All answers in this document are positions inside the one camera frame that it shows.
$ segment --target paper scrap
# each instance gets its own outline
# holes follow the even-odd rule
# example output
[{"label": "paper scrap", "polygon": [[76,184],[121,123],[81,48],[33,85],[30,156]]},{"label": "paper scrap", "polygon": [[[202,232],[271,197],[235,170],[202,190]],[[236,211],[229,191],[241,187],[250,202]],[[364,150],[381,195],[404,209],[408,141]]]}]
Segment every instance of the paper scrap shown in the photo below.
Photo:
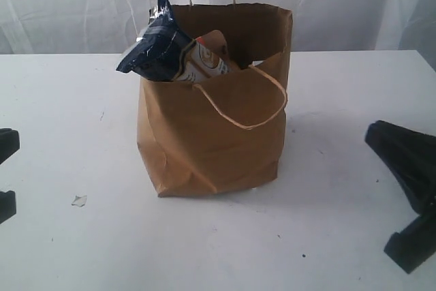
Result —
[{"label": "paper scrap", "polygon": [[71,203],[72,206],[83,207],[87,203],[87,196],[77,197]]}]

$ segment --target white table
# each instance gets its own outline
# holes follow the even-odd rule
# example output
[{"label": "white table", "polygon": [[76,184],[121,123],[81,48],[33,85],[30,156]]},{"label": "white table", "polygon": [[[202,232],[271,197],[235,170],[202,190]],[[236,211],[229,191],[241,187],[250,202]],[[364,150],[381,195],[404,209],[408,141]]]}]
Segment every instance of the white table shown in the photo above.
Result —
[{"label": "white table", "polygon": [[156,196],[119,58],[0,56],[0,127],[22,142],[0,166],[18,207],[1,290],[435,290],[436,256],[406,275],[383,253],[416,214],[364,143],[378,119],[436,134],[416,51],[292,54],[279,179],[203,199]]}]

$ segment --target paper bag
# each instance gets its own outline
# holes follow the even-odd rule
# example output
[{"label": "paper bag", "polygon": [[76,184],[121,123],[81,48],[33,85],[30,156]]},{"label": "paper bag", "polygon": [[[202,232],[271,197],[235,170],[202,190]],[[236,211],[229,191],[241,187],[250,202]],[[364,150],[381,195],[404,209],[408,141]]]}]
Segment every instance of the paper bag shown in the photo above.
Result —
[{"label": "paper bag", "polygon": [[285,139],[292,13],[235,0],[173,10],[191,37],[220,30],[231,59],[244,69],[198,84],[141,78],[138,147],[158,195],[203,196],[276,179]]}]

